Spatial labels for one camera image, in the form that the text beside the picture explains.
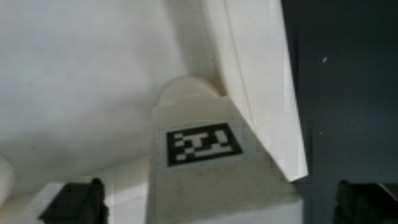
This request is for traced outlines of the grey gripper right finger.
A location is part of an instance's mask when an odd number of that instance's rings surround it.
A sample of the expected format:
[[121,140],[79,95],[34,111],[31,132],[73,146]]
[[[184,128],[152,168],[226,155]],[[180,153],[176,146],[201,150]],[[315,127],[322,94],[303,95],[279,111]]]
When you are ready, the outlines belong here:
[[333,224],[398,224],[398,183],[340,182]]

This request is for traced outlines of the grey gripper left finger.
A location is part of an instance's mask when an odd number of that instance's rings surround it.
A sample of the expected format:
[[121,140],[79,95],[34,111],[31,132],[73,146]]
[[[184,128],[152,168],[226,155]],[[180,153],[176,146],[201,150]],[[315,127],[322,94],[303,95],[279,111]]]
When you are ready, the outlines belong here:
[[27,207],[24,224],[109,224],[105,184],[89,182],[50,183]]

